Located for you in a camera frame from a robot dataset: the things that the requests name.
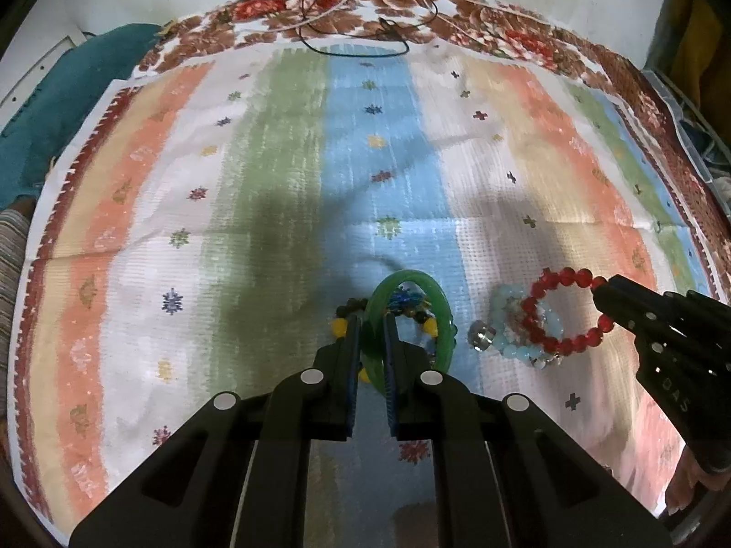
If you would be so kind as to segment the green jade bangle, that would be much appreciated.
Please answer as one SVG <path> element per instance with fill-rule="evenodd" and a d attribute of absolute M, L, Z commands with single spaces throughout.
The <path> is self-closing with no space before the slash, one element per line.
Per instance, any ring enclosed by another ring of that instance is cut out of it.
<path fill-rule="evenodd" d="M 447 374 L 456 348 L 457 328 L 449 300 L 441 286 L 429 274 L 418 270 L 399 270 L 385 277 L 369 297 L 364 309 L 364 324 L 372 334 L 381 326 L 387 314 L 412 309 L 428 314 L 435 325 L 429 331 L 435 339 L 432 367 Z"/>

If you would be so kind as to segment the clutter beside bed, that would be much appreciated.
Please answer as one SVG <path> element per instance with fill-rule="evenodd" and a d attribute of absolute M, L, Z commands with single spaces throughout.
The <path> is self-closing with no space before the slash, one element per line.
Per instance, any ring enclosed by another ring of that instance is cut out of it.
<path fill-rule="evenodd" d="M 643 69 L 642 75 L 667 104 L 686 156 L 709 187 L 722 213 L 730 218 L 730 147 L 663 72 Z"/>

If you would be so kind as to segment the striped colourful cloth mat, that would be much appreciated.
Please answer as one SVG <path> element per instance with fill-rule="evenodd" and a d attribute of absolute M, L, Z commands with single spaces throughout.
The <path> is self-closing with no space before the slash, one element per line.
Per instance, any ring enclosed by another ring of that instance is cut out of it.
<path fill-rule="evenodd" d="M 682 440 L 630 334 L 533 368 L 477 353 L 546 269 L 714 291 L 656 140 L 614 96 L 457 47 L 269 43 L 110 85 L 31 224 L 11 455 L 58 541 L 214 393 L 311 364 L 337 307 L 410 269 L 444 290 L 451 374 L 522 392 L 649 511 Z"/>

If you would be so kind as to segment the brown hanging cloth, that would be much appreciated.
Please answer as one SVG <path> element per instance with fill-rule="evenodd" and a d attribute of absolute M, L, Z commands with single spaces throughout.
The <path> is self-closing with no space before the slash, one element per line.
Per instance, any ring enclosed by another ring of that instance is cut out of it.
<path fill-rule="evenodd" d="M 706 0 L 664 0 L 647 64 L 730 139 L 730 29 Z"/>

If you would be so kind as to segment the grey striped rolled blanket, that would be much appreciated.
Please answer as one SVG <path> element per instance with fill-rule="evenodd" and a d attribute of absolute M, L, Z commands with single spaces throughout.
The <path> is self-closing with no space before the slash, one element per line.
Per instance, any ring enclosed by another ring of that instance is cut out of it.
<path fill-rule="evenodd" d="M 17 286 L 25 261 L 28 229 L 35 209 L 30 198 L 20 198 L 1 211 L 1 354 L 9 351 Z"/>

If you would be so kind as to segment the floral brown bed sheet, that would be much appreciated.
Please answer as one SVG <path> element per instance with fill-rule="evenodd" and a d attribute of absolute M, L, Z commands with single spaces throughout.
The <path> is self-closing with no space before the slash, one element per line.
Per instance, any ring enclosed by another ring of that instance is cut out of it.
<path fill-rule="evenodd" d="M 536 12 L 489 0 L 233 0 L 170 21 L 134 68 L 156 74 L 187 59 L 276 40 L 352 36 L 379 40 L 391 20 L 405 41 L 446 41 L 478 53 L 534 63 L 619 96 L 656 140 L 664 166 L 714 258 L 730 262 L 730 220 L 689 162 L 667 104 L 626 57 Z"/>

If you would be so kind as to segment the teal pillow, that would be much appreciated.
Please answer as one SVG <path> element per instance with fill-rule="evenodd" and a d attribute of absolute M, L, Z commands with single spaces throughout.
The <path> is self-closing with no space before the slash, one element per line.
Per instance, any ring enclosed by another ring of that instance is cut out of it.
<path fill-rule="evenodd" d="M 161 27 L 114 28 L 67 51 L 1 131 L 1 206 L 36 198 L 49 161 L 61 155 L 108 85 L 127 79 L 159 41 Z"/>

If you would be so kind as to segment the white bed headboard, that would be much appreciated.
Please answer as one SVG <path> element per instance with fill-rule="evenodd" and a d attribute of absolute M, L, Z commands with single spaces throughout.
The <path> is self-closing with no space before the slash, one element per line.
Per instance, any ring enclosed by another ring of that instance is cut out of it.
<path fill-rule="evenodd" d="M 5 126 L 30 98 L 41 80 L 63 54 L 87 41 L 75 31 L 52 43 L 15 40 L 1 58 L 1 126 Z"/>

